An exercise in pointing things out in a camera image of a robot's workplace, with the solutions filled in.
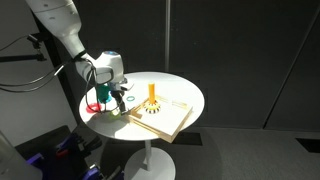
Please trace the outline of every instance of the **green ring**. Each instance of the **green ring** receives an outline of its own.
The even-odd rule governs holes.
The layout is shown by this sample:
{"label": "green ring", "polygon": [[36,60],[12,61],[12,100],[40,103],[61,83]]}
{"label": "green ring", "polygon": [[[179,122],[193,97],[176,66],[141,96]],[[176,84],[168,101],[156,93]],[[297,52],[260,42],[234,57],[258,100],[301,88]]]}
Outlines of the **green ring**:
{"label": "green ring", "polygon": [[127,101],[134,101],[134,100],[135,100],[134,96],[128,96],[127,97]]}

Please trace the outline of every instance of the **wooden tray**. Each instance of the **wooden tray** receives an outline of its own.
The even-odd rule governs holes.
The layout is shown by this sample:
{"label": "wooden tray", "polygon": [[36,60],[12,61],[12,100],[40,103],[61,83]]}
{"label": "wooden tray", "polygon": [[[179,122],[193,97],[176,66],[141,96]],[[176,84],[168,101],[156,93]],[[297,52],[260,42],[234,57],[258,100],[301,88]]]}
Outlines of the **wooden tray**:
{"label": "wooden tray", "polygon": [[159,138],[172,143],[190,115],[192,107],[186,103],[157,95],[155,99],[161,105],[158,113],[149,114],[145,111],[144,104],[148,102],[148,99],[146,99],[143,103],[131,109],[127,118],[130,122],[136,123],[157,134]]}

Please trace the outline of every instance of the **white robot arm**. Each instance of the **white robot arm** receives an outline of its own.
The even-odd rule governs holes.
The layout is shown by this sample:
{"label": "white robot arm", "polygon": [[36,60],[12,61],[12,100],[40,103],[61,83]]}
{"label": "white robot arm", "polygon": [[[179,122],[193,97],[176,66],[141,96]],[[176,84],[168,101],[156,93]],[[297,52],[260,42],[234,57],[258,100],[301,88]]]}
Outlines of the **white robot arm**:
{"label": "white robot arm", "polygon": [[115,52],[103,52],[94,60],[81,43],[78,32],[81,21],[72,0],[26,0],[40,22],[66,47],[76,62],[78,73],[88,81],[91,64],[96,68],[98,84],[108,83],[112,91],[120,91],[125,81],[121,56]]}

